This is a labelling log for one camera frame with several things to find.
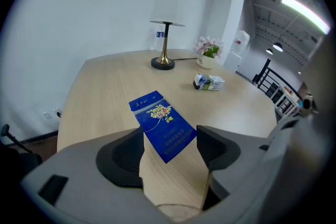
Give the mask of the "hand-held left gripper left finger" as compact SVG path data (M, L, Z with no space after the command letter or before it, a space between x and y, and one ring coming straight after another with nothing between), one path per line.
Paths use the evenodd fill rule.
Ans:
M33 169L21 186L55 223L169 223L145 196L141 127L70 145Z

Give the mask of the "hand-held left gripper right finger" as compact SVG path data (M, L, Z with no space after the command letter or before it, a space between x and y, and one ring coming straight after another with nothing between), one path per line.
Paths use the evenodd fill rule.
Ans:
M235 191L262 160L276 133L294 127L298 121L281 120L267 138L198 125L197 149L208 169L202 209L210 209Z

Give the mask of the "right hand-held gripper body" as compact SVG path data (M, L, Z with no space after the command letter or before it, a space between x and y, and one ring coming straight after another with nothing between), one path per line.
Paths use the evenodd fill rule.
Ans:
M308 116L311 114L318 113L318 108L316 106L313 95L308 92L302 99L302 107L300 108L300 114L302 116Z

